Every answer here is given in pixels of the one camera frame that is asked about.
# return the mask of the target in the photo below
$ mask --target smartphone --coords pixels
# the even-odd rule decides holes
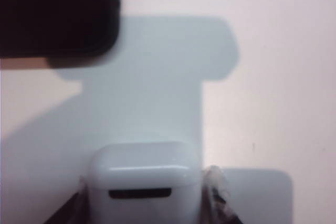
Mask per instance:
[[[99,54],[114,44],[120,0],[0,0],[0,57]]]

